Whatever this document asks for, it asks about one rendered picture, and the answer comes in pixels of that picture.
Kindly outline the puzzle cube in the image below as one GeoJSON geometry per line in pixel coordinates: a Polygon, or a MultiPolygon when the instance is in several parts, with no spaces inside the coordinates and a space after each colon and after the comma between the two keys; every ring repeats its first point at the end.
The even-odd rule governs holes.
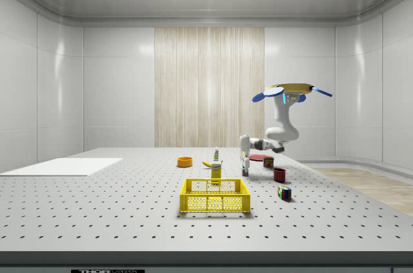
{"type": "Polygon", "coordinates": [[[279,185],[277,187],[277,194],[280,199],[290,201],[292,198],[292,189],[286,185],[279,185]]]}

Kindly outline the white board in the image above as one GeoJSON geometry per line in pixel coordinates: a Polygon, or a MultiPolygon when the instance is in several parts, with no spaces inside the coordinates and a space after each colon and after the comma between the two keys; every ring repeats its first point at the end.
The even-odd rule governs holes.
{"type": "Polygon", "coordinates": [[[91,176],[121,160],[122,158],[57,158],[4,172],[0,176],[91,176]]]}

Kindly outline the yellow basket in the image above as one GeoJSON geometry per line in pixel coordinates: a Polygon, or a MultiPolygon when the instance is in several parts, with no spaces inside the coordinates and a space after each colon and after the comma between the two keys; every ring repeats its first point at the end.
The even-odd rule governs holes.
{"type": "Polygon", "coordinates": [[[250,212],[250,192],[239,178],[186,178],[179,194],[179,210],[250,212]]]}

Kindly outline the drone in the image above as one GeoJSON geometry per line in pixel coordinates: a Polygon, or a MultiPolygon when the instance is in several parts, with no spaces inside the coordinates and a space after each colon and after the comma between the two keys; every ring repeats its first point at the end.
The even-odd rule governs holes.
{"type": "Polygon", "coordinates": [[[283,83],[283,84],[275,84],[265,88],[264,92],[259,93],[258,95],[252,98],[253,102],[259,102],[266,97],[275,97],[281,95],[283,97],[283,102],[287,102],[287,94],[297,94],[298,103],[303,102],[306,97],[306,94],[309,94],[313,91],[319,92],[324,94],[328,97],[332,97],[332,94],[323,91],[321,89],[316,88],[310,84],[306,83],[283,83]]]}

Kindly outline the yellow white carton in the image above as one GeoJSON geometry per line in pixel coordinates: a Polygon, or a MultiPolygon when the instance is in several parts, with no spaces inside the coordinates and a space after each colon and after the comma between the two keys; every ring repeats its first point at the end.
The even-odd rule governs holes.
{"type": "Polygon", "coordinates": [[[221,179],[221,162],[215,162],[211,164],[211,178],[213,184],[218,184],[218,179],[221,179]]]}

